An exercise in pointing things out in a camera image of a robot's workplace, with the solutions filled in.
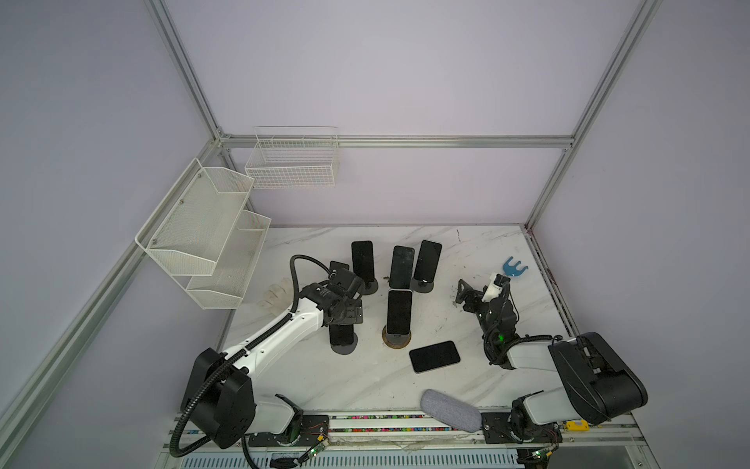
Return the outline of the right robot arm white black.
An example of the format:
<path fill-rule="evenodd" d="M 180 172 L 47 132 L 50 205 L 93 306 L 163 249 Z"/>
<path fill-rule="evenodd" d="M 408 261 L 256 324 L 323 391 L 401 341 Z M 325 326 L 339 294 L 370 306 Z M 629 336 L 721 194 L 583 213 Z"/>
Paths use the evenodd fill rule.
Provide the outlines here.
<path fill-rule="evenodd" d="M 584 420 L 598 425 L 648 403 L 645 385 L 601 334 L 519 334 L 520 314 L 509 277 L 497 274 L 482 289 L 461 279 L 454 303 L 477 318 L 490 365 L 552 372 L 560 381 L 550 390 L 513 400 L 500 427 L 506 438 L 531 443 L 557 424 Z"/>

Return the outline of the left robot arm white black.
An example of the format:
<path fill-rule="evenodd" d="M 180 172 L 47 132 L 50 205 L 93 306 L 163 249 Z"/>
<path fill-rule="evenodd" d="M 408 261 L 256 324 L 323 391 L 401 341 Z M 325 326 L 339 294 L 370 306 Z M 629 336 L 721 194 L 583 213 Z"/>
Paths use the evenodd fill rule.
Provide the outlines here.
<path fill-rule="evenodd" d="M 294 268 L 300 255 L 291 257 L 290 307 L 251 337 L 219 352 L 203 351 L 187 383 L 181 415 L 173 430 L 169 453 L 181 458 L 206 444 L 227 449 L 246 445 L 259 435 L 277 437 L 291 445 L 302 434 L 304 412 L 281 394 L 257 395 L 254 382 L 299 342 L 322 328 L 338 355 L 357 348 L 354 327 L 363 322 L 364 280 L 349 269 L 325 267 L 327 278 L 301 286 Z"/>

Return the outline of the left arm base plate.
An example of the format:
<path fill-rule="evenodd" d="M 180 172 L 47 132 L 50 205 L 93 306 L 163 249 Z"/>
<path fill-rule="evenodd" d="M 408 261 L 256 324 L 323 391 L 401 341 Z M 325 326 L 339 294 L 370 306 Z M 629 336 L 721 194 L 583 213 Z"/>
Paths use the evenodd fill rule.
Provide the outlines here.
<path fill-rule="evenodd" d="M 293 418 L 290 424 L 279 434 L 249 433 L 247 441 L 250 448 L 307 448 L 318 442 L 327 434 L 330 418 L 325 414 L 304 414 Z"/>

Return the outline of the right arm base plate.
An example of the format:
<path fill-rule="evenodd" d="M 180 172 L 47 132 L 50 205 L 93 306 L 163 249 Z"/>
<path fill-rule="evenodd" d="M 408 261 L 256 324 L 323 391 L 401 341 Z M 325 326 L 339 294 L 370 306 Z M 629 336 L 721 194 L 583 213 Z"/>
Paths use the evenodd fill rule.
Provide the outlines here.
<path fill-rule="evenodd" d="M 482 433 L 487 444 L 558 444 L 562 434 L 556 423 L 537 425 L 513 412 L 482 412 Z"/>

